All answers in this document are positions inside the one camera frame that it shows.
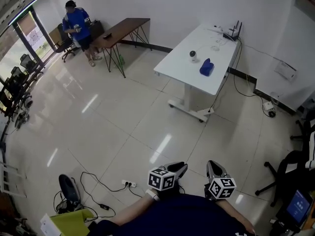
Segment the power strip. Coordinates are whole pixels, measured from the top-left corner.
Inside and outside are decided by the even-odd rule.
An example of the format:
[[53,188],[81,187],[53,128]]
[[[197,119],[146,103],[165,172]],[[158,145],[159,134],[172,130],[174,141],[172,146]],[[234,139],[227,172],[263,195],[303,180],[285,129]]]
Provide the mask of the power strip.
[[123,185],[126,185],[126,183],[131,183],[131,186],[130,187],[133,187],[133,188],[135,188],[135,187],[137,187],[137,184],[135,183],[135,182],[131,182],[131,181],[127,181],[127,180],[122,180],[122,184]]

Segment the tiled floor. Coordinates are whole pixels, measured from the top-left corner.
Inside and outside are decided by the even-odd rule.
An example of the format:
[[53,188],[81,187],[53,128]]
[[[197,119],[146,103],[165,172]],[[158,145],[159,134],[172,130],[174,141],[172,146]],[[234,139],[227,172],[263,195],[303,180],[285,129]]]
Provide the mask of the tiled floor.
[[[134,181],[134,192],[143,195],[148,170],[172,161],[188,163],[181,185],[187,193],[203,196],[206,163],[212,159],[236,180],[237,191],[229,201],[259,235],[268,235],[268,221],[276,212],[269,207],[272,191],[259,198],[254,192],[273,180],[264,161],[276,167],[300,146],[289,140],[298,133],[295,118],[281,110],[274,119],[266,117],[260,99],[238,94],[229,76],[216,113],[200,123],[167,104],[170,98],[183,98],[184,86],[154,74],[166,53],[126,45],[121,53],[126,79],[115,68],[109,73],[104,60],[90,67],[81,53],[67,63],[58,59],[35,85],[30,121],[7,137],[8,163],[28,177],[19,184],[27,199],[15,198],[21,214],[41,233],[40,218],[55,214],[53,197],[63,173],[76,179],[87,206],[111,215],[83,192],[83,171],[96,174],[112,189],[121,188],[122,179]],[[251,93],[253,85],[237,77],[235,82],[241,92]],[[198,91],[193,96],[196,109],[211,106],[215,98]],[[82,182],[95,200],[116,212],[138,199],[127,190],[110,192],[88,175]]]

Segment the baseboard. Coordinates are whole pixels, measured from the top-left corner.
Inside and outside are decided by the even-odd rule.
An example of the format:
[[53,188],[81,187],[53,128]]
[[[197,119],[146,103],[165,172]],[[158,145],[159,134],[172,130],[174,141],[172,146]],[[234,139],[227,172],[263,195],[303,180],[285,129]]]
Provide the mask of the baseboard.
[[[167,48],[167,47],[163,47],[163,46],[159,46],[159,45],[151,45],[151,44],[144,44],[144,43],[140,43],[140,42],[135,42],[135,41],[130,41],[130,40],[121,40],[120,43],[122,44],[127,44],[127,45],[134,45],[134,46],[141,46],[144,48],[151,48],[157,51],[161,51],[161,52],[166,52],[166,53],[170,53],[173,49],[172,48]],[[265,100],[270,101],[271,97],[265,93],[263,93],[262,91],[259,91],[258,89],[256,89],[256,83],[257,83],[257,79],[252,77],[251,75],[248,75],[246,73],[243,73],[239,70],[236,70],[232,67],[229,67],[227,69],[227,71],[229,71],[231,74],[242,78],[244,80],[248,80],[249,82],[254,84],[254,94],[259,95],[260,97],[264,98]],[[279,102],[278,105],[279,108],[283,109],[284,111],[288,112],[290,115],[294,115],[296,114],[296,112],[294,110],[292,110],[291,108],[289,108],[288,106],[286,106],[285,104]]]

